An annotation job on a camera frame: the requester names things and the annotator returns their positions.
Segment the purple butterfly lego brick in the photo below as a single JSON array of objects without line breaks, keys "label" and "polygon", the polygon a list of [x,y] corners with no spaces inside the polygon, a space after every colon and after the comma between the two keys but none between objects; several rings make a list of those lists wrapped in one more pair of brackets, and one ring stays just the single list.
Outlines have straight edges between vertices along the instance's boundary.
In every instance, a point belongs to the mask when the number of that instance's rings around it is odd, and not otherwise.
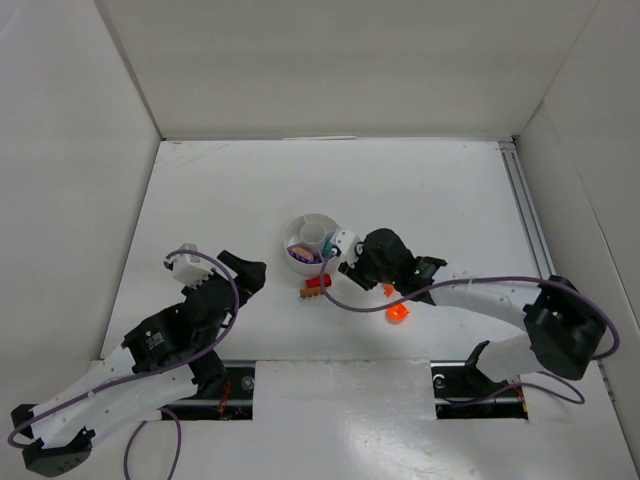
[{"label": "purple butterfly lego brick", "polygon": [[308,247],[300,245],[292,245],[287,249],[289,255],[296,261],[304,264],[320,264],[322,257],[319,253],[314,252]]}]

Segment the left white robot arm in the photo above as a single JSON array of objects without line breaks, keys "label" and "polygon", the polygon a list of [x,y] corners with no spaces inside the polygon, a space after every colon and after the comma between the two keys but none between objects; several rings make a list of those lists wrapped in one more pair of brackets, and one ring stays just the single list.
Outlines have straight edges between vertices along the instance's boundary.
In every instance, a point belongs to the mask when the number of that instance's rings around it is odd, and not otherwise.
[{"label": "left white robot arm", "polygon": [[210,257],[184,244],[166,255],[164,266],[181,284],[182,301],[142,320],[63,392],[12,411],[8,443],[28,471],[64,475],[123,425],[227,385],[215,348],[264,287],[266,264],[226,250]]}]

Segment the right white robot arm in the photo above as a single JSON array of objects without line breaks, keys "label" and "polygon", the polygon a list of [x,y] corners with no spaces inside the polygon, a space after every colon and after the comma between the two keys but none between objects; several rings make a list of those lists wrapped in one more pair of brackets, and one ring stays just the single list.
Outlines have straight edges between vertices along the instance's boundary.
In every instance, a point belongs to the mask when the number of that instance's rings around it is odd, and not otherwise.
[{"label": "right white robot arm", "polygon": [[327,250],[339,258],[340,272],[364,290],[390,284],[403,299],[462,309],[518,329],[509,339],[479,343],[466,361],[494,383],[539,370],[579,380],[609,330],[602,310],[564,277],[483,277],[440,258],[413,255],[388,228],[364,238],[341,229]]}]

